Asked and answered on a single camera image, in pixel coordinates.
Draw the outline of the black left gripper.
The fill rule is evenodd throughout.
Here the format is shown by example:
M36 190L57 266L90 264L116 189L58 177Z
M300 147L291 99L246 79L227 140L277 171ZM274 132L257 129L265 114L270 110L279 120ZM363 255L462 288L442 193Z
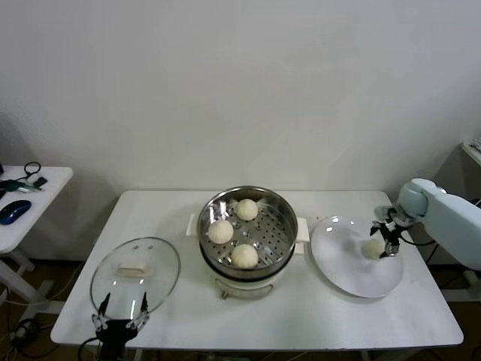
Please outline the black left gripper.
M140 314L129 320L109 320L105 317L110 300L108 293L101 302L96 314L92 315L92 321L96 330L97 339L101 342L101 356L124 356L126 343L138 335L150 318L148 311L147 293L144 293Z

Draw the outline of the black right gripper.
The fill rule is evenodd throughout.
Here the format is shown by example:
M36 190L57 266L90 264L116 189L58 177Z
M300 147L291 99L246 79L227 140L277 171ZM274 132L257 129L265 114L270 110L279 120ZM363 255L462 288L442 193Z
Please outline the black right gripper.
M384 251L380 254L379 258L384 259L388 257L394 257L398 253L399 239L401 238L401 228L395 222L373 222L370 228L370 236L375 235L377 232L381 232L385 244Z

